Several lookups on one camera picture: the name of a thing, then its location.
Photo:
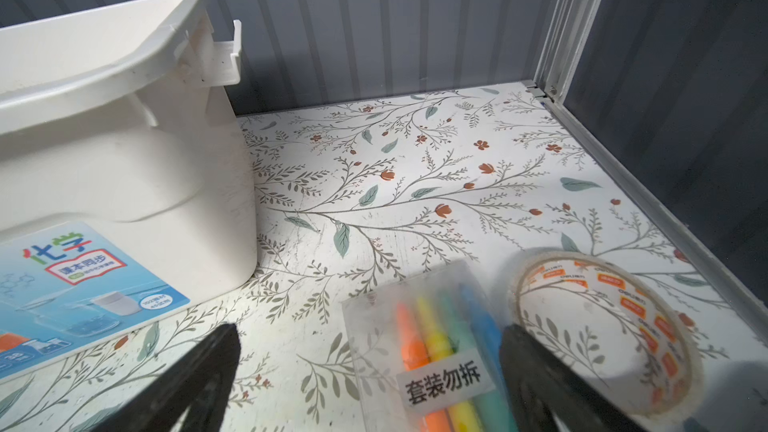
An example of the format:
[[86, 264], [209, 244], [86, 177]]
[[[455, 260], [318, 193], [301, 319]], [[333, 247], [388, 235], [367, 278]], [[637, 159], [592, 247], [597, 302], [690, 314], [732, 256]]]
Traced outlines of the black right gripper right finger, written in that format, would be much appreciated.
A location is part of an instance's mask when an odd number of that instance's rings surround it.
[[643, 429], [518, 324], [503, 330], [499, 361], [520, 431]]

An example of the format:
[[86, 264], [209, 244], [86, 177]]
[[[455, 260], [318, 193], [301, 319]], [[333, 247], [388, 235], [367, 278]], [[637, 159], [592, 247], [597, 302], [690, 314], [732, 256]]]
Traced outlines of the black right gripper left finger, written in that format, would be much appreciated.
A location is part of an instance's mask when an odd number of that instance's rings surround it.
[[174, 363], [97, 431], [218, 431], [239, 364], [237, 327], [223, 324]]

